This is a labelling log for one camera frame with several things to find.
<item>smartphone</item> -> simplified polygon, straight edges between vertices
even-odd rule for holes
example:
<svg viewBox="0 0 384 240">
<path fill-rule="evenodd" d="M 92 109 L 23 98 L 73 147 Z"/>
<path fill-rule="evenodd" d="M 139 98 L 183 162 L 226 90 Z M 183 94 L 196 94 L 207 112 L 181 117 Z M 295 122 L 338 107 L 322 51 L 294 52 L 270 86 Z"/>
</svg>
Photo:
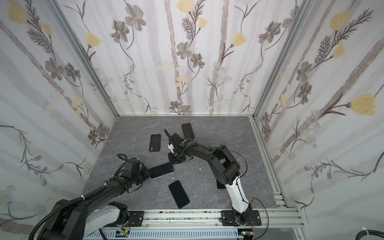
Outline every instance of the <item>smartphone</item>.
<svg viewBox="0 0 384 240">
<path fill-rule="evenodd" d="M 154 179 L 154 178 L 172 173 L 173 172 L 173 165 L 171 165 L 169 162 L 167 162 L 167 163 L 162 164 L 160 166 L 151 168 L 150 171 L 152 172 L 151 179 Z"/>
<path fill-rule="evenodd" d="M 181 128 L 183 129 L 184 138 L 195 138 L 195 134 L 193 133 L 192 125 L 190 123 L 182 124 Z"/>
<path fill-rule="evenodd" d="M 160 134 L 152 134 L 151 141 L 149 142 L 149 151 L 150 152 L 159 152 L 160 151 L 160 143 L 161 143 L 161 135 Z"/>
<path fill-rule="evenodd" d="M 168 187 L 179 209 L 189 203 L 189 198 L 179 180 L 171 183 Z"/>
</svg>

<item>black cable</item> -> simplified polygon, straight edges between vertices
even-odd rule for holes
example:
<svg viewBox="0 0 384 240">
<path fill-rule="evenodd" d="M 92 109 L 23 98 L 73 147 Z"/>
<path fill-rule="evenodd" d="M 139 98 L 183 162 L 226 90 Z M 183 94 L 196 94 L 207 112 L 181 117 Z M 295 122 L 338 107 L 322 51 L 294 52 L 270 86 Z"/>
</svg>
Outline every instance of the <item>black cable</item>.
<svg viewBox="0 0 384 240">
<path fill-rule="evenodd" d="M 136 188 L 135 190 L 133 190 L 132 192 L 129 192 L 129 189 L 127 190 L 127 193 L 133 193 L 134 191 L 137 191 L 139 190 L 139 188 L 141 188 L 143 186 L 143 184 L 140 185 L 140 187 Z"/>
<path fill-rule="evenodd" d="M 378 237 L 382 237 L 384 238 L 384 232 L 381 232 L 381 231 L 376 231 L 376 230 L 367 230 L 369 235 L 374 235 L 374 236 L 378 236 Z M 359 231 L 357 234 L 356 234 L 356 238 L 355 240 L 359 240 L 361 239 L 362 237 L 368 235 L 367 234 L 367 231 L 366 230 L 363 230 L 363 231 Z"/>
<path fill-rule="evenodd" d="M 200 144 L 199 144 L 199 146 L 201 146 L 201 147 L 203 147 L 203 148 L 205 148 L 205 149 L 207 149 L 207 150 L 213 150 L 213 149 L 208 149 L 208 148 L 206 148 L 206 147 L 204 147 L 204 146 L 202 146 L 202 145 L 200 145 Z M 226 151 L 229 151 L 229 152 L 234 152 L 234 153 L 237 153 L 238 155 L 240 155 L 240 157 L 243 158 L 243 160 L 244 160 L 244 162 L 245 162 L 245 172 L 244 172 L 241 176 L 239 176 L 239 177 L 236 179 L 236 185 L 237 185 L 237 188 L 239 189 L 239 193 L 240 193 L 241 198 L 243 199 L 243 202 L 246 202 L 246 203 L 248 203 L 248 204 L 252 203 L 252 202 L 249 203 L 249 202 L 247 202 L 247 201 L 244 200 L 244 197 L 243 197 L 243 195 L 242 195 L 242 193 L 241 193 L 241 191 L 240 191 L 240 187 L 239 187 L 238 182 L 237 182 L 242 176 L 244 176 L 244 175 L 247 173 L 247 170 L 248 170 L 248 163 L 247 163 L 247 161 L 245 160 L 245 158 L 243 157 L 243 155 L 241 155 L 240 153 L 238 153 L 238 152 L 236 152 L 236 151 L 229 150 L 229 149 L 218 149 L 218 148 L 215 148 L 215 149 L 216 149 L 216 150 L 226 150 Z"/>
<path fill-rule="evenodd" d="M 103 231 L 101 230 L 101 228 L 99 228 L 99 233 L 100 233 L 101 237 L 103 238 L 103 240 L 108 240 L 108 239 L 105 237 L 105 235 L 104 235 Z"/>
<path fill-rule="evenodd" d="M 123 162 L 122 165 L 115 171 L 115 173 L 113 174 L 114 176 L 117 176 L 117 175 L 119 174 L 118 172 L 124 167 L 125 162 L 128 160 L 128 157 L 127 157 L 127 155 L 125 155 L 125 154 L 118 153 L 118 154 L 116 154 L 116 156 L 117 156 L 118 158 L 120 158 L 121 160 L 123 160 L 124 162 Z"/>
<path fill-rule="evenodd" d="M 56 213 L 60 212 L 62 209 L 74 204 L 74 203 L 78 203 L 78 202 L 82 202 L 84 199 L 88 199 L 90 197 L 93 197 L 97 194 L 99 194 L 100 192 L 102 192 L 105 188 L 107 187 L 107 185 L 103 185 L 99 188 L 97 188 L 96 190 L 88 193 L 88 194 L 85 194 L 84 195 L 84 198 L 83 197 L 77 197 L 75 199 L 72 199 L 70 200 L 68 203 L 64 204 L 63 206 L 59 207 L 58 209 L 56 209 L 55 211 L 51 212 L 50 214 L 48 214 L 47 216 L 43 217 L 37 224 L 36 226 L 32 229 L 31 233 L 29 234 L 29 237 L 28 237 L 28 240 L 33 240 L 34 237 L 35 237 L 35 234 L 37 232 L 37 230 L 41 227 L 41 225 L 43 223 L 45 223 L 50 217 L 52 217 L 53 215 L 55 215 Z"/>
<path fill-rule="evenodd" d="M 261 234 L 261 235 L 258 236 L 257 238 L 253 238 L 252 240 L 256 240 L 256 239 L 261 238 L 261 237 L 266 233 L 266 231 L 268 230 L 268 226 L 269 226 L 269 216 L 268 216 L 268 212 L 266 211 L 266 209 L 265 209 L 265 207 L 264 207 L 264 204 L 263 204 L 260 200 L 258 200 L 258 201 L 262 204 L 262 206 L 263 206 L 263 208 L 264 208 L 264 210 L 265 210 L 266 218 L 267 218 L 267 224 L 266 224 L 266 229 L 264 230 L 263 234 Z"/>
</svg>

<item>flower stem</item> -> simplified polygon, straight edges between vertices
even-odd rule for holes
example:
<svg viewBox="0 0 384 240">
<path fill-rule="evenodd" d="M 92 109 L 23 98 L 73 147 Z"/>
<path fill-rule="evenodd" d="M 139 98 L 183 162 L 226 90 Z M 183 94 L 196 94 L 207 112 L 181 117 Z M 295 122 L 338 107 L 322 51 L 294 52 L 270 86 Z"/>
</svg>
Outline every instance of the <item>flower stem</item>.
<svg viewBox="0 0 384 240">
<path fill-rule="evenodd" d="M 197 76 L 197 74 L 199 73 L 199 71 L 200 71 L 200 65 L 199 65 L 199 69 L 197 70 L 196 75 L 192 78 L 192 80 L 195 79 L 195 77 Z"/>
<path fill-rule="evenodd" d="M 337 107 L 347 106 L 347 105 L 348 105 L 348 104 L 338 105 L 338 106 L 336 106 L 336 107 L 329 108 L 328 110 L 331 110 L 331 109 L 334 109 L 334 108 L 337 108 Z"/>
<path fill-rule="evenodd" d="M 135 32 L 133 31 L 133 26 L 132 26 L 132 43 L 131 43 L 131 45 L 129 47 L 127 47 L 127 49 L 132 46 L 134 38 L 135 38 Z"/>
<path fill-rule="evenodd" d="M 192 68 L 189 66 L 189 60 L 188 60 L 188 57 L 187 57 L 187 63 L 188 63 L 188 67 L 189 67 L 189 69 L 190 69 L 193 73 L 195 73 L 195 72 L 192 70 Z"/>
<path fill-rule="evenodd" d="M 380 87 L 380 89 L 377 91 L 377 93 L 375 94 L 374 98 L 376 97 L 376 95 L 380 92 L 380 90 L 384 87 L 384 84 Z"/>
</svg>

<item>wire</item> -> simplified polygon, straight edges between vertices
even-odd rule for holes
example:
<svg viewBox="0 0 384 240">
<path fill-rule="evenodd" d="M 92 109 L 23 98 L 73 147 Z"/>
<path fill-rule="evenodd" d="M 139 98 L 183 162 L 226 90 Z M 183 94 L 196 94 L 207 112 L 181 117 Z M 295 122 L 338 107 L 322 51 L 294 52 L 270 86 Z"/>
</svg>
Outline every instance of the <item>wire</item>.
<svg viewBox="0 0 384 240">
<path fill-rule="evenodd" d="M 355 238 L 355 240 L 359 240 L 359 239 L 361 239 L 363 236 L 368 235 L 368 234 L 367 234 L 367 231 L 368 231 L 369 235 L 374 235 L 374 236 L 378 236 L 378 237 L 382 237 L 382 238 L 384 238 L 384 232 L 376 231 L 376 230 L 363 230 L 363 231 L 359 231 L 359 232 L 356 234 L 356 238 Z"/>
<path fill-rule="evenodd" d="M 101 230 L 101 228 L 99 228 L 99 233 L 100 233 L 101 237 L 103 238 L 103 240 L 108 240 L 108 239 L 105 237 L 105 235 L 104 235 L 103 231 Z"/>
<path fill-rule="evenodd" d="M 268 230 L 268 226 L 269 226 L 269 216 L 268 216 L 268 212 L 266 211 L 266 209 L 265 209 L 265 207 L 264 207 L 264 204 L 260 201 L 260 200 L 258 200 L 261 204 L 262 204 L 262 206 L 263 206 L 263 208 L 264 208 L 264 210 L 265 210 L 265 213 L 266 213 L 266 218 L 267 218 L 267 224 L 266 224 L 266 229 L 264 230 L 264 232 L 263 232 L 263 234 L 261 234 L 259 237 L 257 237 L 257 238 L 253 238 L 252 240 L 256 240 L 256 239 L 259 239 L 259 238 L 261 238 L 265 233 L 266 233 L 266 231 Z"/>
<path fill-rule="evenodd" d="M 129 192 L 129 189 L 127 190 L 127 193 L 133 193 L 134 191 L 137 191 L 139 190 L 139 188 L 141 188 L 143 186 L 143 184 L 140 185 L 140 187 L 136 188 L 135 190 L 133 190 L 132 192 Z"/>
<path fill-rule="evenodd" d="M 123 228 L 126 227 L 126 226 L 128 226 L 128 225 L 129 225 L 129 231 L 131 231 L 131 220 L 132 220 L 132 218 L 130 217 L 129 220 L 128 220 L 128 222 L 127 222 L 127 224 L 126 224 L 125 226 L 122 226 L 122 227 L 120 228 L 123 232 L 127 233 L 126 230 L 124 230 Z"/>
</svg>

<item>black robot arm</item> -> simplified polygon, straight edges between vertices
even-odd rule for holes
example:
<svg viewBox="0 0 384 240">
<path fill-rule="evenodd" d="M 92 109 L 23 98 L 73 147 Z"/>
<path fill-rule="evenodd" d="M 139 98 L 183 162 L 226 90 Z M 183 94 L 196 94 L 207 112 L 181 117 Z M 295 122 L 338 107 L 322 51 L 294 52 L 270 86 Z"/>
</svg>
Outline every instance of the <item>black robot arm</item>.
<svg viewBox="0 0 384 240">
<path fill-rule="evenodd" d="M 86 223 L 86 221 L 87 218 L 90 217 L 90 215 L 94 213 L 98 207 L 108 202 L 112 198 L 128 191 L 133 184 L 141 185 L 146 179 L 149 178 L 150 174 L 150 170 L 138 159 L 127 159 L 125 156 L 123 165 L 116 171 L 113 177 L 111 177 L 108 181 L 105 181 L 104 186 L 100 187 L 100 190 L 98 190 L 97 194 L 93 195 L 92 193 L 89 193 L 83 195 L 83 199 L 80 199 L 80 202 L 73 204 L 69 204 L 71 201 L 65 199 L 58 201 L 54 205 L 51 212 L 56 213 L 47 218 L 37 239 L 83 239 L 83 237 L 86 237 L 88 234 L 94 232 L 100 227 L 111 222 L 115 222 L 120 218 L 122 220 L 121 224 L 123 224 L 126 218 L 121 217 L 121 215 L 126 214 L 126 208 L 125 211 L 120 212 L 120 207 L 118 207 L 118 209 L 115 207 L 116 211 L 110 211 L 108 215 L 99 217 L 98 219 L 103 218 L 101 221 L 99 221 L 100 226 L 97 226 L 97 224 L 95 225 L 96 221 L 89 223 Z M 111 216 L 113 220 L 111 222 L 106 222 L 108 217 Z M 31 232 L 30 239 L 33 239 L 35 232 L 36 231 Z"/>
</svg>

